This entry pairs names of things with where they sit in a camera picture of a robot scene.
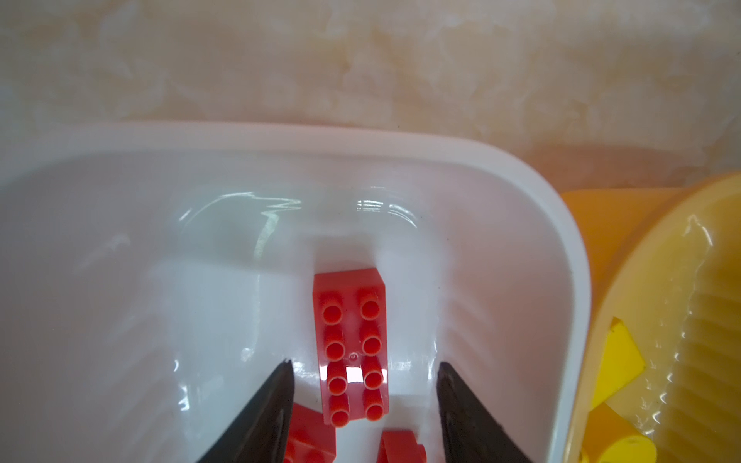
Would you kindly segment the red lego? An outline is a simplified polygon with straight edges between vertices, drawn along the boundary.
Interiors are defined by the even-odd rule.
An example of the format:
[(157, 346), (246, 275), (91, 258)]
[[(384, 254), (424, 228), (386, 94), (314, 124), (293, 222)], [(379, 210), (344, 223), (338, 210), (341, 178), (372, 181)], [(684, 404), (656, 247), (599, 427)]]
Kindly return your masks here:
[(337, 454), (336, 430), (320, 412), (295, 403), (284, 455), (285, 463), (332, 463)]

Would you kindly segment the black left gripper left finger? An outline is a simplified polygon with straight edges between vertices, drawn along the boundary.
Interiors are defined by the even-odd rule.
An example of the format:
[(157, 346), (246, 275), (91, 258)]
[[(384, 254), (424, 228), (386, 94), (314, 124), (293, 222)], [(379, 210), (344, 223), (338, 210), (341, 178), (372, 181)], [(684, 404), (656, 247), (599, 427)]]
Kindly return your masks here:
[(293, 400), (293, 363), (284, 360), (198, 462), (283, 462)]

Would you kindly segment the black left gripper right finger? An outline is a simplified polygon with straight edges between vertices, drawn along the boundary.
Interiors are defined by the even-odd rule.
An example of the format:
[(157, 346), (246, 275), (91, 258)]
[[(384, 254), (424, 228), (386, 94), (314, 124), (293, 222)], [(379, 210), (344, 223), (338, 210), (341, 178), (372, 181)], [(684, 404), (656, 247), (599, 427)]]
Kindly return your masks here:
[(436, 392), (447, 462), (531, 462), (448, 362), (439, 365)]

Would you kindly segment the long red lego brick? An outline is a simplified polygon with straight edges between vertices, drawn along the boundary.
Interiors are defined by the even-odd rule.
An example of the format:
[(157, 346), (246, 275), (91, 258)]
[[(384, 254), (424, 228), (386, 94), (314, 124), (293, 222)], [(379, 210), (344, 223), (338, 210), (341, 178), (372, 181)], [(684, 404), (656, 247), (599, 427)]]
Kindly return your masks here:
[(389, 413), (386, 287), (365, 268), (316, 274), (313, 287), (323, 419), (342, 428)]

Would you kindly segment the yellow lego brick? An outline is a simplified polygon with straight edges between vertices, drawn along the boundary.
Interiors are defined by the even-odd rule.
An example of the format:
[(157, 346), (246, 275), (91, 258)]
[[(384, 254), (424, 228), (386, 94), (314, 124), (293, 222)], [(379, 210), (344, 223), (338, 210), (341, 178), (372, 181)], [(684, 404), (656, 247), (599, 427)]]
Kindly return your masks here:
[(594, 410), (638, 378), (646, 361), (627, 327), (613, 318), (604, 345), (590, 409)]

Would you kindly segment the yellow round lego piece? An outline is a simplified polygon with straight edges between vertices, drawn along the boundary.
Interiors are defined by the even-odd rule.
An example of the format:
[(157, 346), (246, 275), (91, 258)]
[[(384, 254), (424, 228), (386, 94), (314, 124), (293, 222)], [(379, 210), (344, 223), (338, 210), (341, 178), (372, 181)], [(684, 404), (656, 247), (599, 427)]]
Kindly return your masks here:
[(657, 449), (650, 438), (606, 403), (590, 411), (581, 449), (581, 462), (657, 461)]

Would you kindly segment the yellow plastic container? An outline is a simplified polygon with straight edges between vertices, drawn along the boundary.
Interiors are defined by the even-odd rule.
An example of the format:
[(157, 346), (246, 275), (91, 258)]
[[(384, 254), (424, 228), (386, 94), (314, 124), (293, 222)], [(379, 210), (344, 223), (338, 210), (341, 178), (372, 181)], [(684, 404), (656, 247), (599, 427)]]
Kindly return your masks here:
[(606, 400), (661, 462), (740, 458), (740, 177), (565, 193), (587, 249), (592, 319), (565, 461), (596, 461), (589, 415), (611, 324), (645, 368)]

